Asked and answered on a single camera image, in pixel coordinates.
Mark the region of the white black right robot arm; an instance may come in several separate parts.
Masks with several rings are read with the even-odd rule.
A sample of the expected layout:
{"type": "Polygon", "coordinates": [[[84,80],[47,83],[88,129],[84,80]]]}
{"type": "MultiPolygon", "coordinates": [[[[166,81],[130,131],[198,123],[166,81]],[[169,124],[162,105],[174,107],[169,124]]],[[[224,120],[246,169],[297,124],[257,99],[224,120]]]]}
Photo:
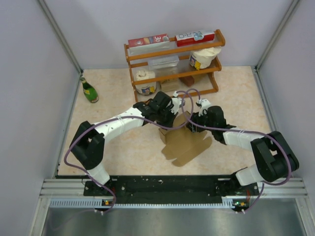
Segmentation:
{"type": "Polygon", "coordinates": [[[226,122],[220,106],[201,103],[197,106],[199,112],[193,113],[187,124],[191,132],[208,130],[217,142],[253,153],[255,164],[231,175],[229,187],[234,194],[242,194],[253,183],[273,183],[279,178],[290,177],[292,172],[299,169],[299,161],[281,132],[264,134],[239,130],[226,122]]]}

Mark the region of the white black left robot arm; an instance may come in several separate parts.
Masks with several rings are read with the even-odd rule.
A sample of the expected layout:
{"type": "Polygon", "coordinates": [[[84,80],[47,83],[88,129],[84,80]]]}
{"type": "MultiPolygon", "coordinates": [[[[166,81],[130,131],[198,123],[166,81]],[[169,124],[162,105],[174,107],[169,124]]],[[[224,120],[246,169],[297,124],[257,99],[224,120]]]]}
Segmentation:
{"type": "Polygon", "coordinates": [[[69,150],[88,176],[93,178],[94,188],[99,194],[106,195],[112,188],[110,176],[102,164],[105,144],[147,123],[171,129],[181,105],[182,99],[178,94],[171,97],[160,91],[154,98],[137,102],[125,112],[108,120],[94,124],[85,121],[80,124],[69,150]]]}

